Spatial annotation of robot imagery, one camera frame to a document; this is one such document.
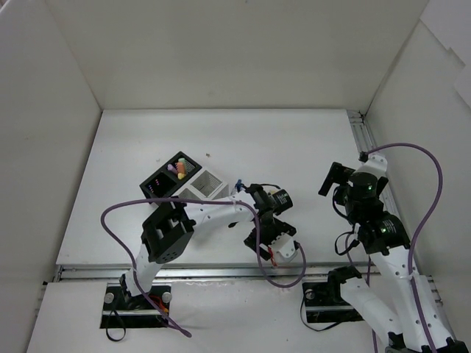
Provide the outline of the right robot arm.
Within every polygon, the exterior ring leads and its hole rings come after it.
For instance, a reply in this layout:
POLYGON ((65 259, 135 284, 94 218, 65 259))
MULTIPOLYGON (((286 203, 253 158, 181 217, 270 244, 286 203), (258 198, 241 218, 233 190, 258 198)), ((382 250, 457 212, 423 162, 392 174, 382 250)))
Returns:
POLYGON ((385 171, 384 161, 369 161, 357 170, 333 163, 319 195, 335 188, 333 203, 343 206, 344 219, 358 227, 354 244, 363 246, 387 281, 394 306, 384 303, 351 265, 329 272, 327 297, 350 304, 386 352, 467 352, 466 343, 442 323, 428 281, 410 260, 412 245, 401 220, 379 198, 388 182, 385 171))

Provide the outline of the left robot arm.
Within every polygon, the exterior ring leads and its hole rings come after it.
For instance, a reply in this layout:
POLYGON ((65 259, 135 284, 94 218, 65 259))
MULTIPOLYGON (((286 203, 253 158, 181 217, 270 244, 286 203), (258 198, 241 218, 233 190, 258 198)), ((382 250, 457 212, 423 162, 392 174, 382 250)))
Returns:
POLYGON ((267 193, 261 184, 251 184, 215 204, 163 202, 142 224, 141 247, 135 258, 137 269, 121 276, 123 303, 132 309, 144 305, 159 270, 176 260, 193 237, 209 235, 224 226, 254 222, 255 217, 245 204, 256 211, 260 230, 253 229, 244 245, 273 264, 292 261, 299 248, 294 240, 297 230, 277 218, 293 207, 283 189, 267 193))

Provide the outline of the purple highlighter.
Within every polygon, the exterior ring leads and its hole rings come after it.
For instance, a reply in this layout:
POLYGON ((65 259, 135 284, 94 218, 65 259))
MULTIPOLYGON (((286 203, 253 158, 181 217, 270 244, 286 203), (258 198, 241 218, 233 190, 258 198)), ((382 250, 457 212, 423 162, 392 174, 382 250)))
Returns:
POLYGON ((167 165, 167 169, 168 169, 170 172, 172 172, 173 174, 178 175, 178 170, 175 168, 174 165, 168 164, 168 165, 167 165))

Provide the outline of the orange highlighter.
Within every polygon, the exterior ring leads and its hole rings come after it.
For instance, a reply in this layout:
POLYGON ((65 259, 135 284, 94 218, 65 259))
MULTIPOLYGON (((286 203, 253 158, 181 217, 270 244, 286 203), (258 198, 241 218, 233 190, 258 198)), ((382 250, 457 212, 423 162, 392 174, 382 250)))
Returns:
POLYGON ((179 158, 178 161, 176 162, 176 168, 177 168, 177 173, 178 174, 186 174, 186 165, 185 165, 185 159, 184 158, 179 158))

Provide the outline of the red ballpoint pen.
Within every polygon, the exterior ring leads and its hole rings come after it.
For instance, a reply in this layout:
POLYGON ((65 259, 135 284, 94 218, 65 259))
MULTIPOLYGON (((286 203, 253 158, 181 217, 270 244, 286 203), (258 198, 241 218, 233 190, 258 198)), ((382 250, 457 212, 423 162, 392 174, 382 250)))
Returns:
POLYGON ((268 249, 269 254, 270 254, 270 261, 271 261, 272 267, 273 268, 278 267, 276 257, 275 257, 275 252, 274 252, 273 248, 268 246, 267 249, 268 249))

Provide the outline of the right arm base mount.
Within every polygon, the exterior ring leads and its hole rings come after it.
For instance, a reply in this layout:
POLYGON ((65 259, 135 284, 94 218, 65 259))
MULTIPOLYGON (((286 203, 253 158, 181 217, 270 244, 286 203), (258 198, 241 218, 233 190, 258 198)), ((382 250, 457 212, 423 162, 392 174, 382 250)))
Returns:
POLYGON ((340 285, 348 279, 361 279, 354 266, 335 268, 328 272, 326 282, 304 282, 300 304, 302 324, 314 332, 325 332, 340 324, 364 319, 340 294, 340 285))

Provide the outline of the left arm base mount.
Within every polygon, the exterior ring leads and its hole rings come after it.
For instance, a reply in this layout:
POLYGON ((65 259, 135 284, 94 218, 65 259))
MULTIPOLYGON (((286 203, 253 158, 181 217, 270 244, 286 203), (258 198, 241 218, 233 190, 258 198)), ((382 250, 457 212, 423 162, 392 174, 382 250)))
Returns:
POLYGON ((142 295, 125 299, 119 285, 107 285, 100 329, 164 328, 168 323, 142 295))

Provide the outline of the small clear spray bottle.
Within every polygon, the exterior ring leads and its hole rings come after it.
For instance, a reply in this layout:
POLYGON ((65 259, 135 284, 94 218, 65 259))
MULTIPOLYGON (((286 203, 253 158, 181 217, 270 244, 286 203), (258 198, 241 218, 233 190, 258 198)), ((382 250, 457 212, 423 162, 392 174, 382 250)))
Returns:
POLYGON ((241 179, 238 179, 231 191, 231 194, 234 195, 236 193, 239 193, 242 188, 243 188, 243 182, 241 179))

